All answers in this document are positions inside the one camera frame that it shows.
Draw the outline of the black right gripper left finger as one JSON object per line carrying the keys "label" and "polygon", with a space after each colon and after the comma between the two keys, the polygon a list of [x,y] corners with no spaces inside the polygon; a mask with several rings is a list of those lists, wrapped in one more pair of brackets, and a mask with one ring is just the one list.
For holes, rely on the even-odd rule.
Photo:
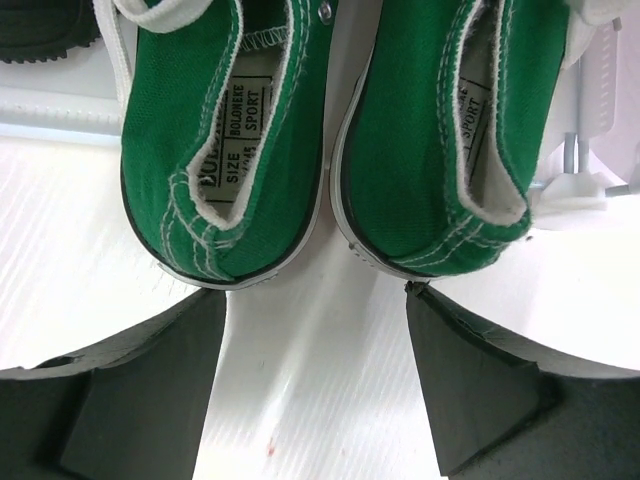
{"label": "black right gripper left finger", "polygon": [[98,343],[2,371],[2,478],[192,478],[225,318],[225,293],[201,289]]}

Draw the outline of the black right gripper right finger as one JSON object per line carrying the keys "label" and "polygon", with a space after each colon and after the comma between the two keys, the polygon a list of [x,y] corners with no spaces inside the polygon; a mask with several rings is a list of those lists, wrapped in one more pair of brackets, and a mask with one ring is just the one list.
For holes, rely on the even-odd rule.
{"label": "black right gripper right finger", "polygon": [[639,374],[544,346],[426,283],[406,287],[411,344],[448,479],[635,479]]}

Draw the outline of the green canvas sneaker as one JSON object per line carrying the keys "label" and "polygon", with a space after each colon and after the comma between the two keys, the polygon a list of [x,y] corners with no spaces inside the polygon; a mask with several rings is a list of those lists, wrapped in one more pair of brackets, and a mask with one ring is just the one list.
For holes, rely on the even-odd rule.
{"label": "green canvas sneaker", "polygon": [[318,214],[332,1],[97,1],[137,238],[215,290],[273,277]]}
{"label": "green canvas sneaker", "polygon": [[495,263],[530,229],[529,188],[562,71],[604,1],[386,1],[336,142],[350,245],[421,282]]}

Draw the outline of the white plastic shoe cabinet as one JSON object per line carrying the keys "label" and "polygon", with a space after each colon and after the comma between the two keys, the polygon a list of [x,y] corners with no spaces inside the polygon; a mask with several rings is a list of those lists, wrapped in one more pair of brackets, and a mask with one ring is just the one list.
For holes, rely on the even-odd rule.
{"label": "white plastic shoe cabinet", "polygon": [[[1,133],[115,147],[119,104],[102,42],[1,66]],[[546,230],[639,230],[639,8],[598,27],[561,73],[534,184]]]}

